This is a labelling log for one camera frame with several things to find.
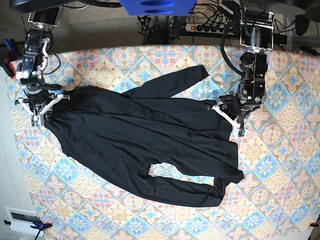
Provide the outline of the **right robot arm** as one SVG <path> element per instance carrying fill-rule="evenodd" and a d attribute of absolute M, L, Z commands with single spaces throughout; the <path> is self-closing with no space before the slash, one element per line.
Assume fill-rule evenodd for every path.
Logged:
<path fill-rule="evenodd" d="M 20 14 L 28 14 L 28 22 L 33 26 L 24 39 L 22 62 L 16 69 L 15 78 L 23 89 L 26 98 L 20 97 L 20 104 L 30 116 L 32 127 L 43 126 L 52 118 L 53 106 L 70 96 L 55 94 L 62 86 L 45 82 L 45 68 L 49 51 L 53 44 L 52 29 L 59 25 L 64 0 L 11 0 L 9 7 Z"/>

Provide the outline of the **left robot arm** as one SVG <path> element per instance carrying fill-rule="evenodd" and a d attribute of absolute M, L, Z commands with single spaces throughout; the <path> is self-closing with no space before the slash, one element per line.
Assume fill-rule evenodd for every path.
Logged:
<path fill-rule="evenodd" d="M 219 96 L 211 109 L 232 125 L 236 137 L 244 137 L 247 134 L 245 124 L 250 114 L 258 110 L 267 97 L 266 52 L 274 46 L 275 14 L 245 0 L 223 0 L 218 10 L 228 19 L 220 41 L 220 52 L 229 68 L 240 75 L 240 80 L 236 92 Z M 239 59 L 239 68 L 232 64 L 225 52 L 225 40 L 233 30 L 237 30 L 240 45 L 246 48 Z"/>

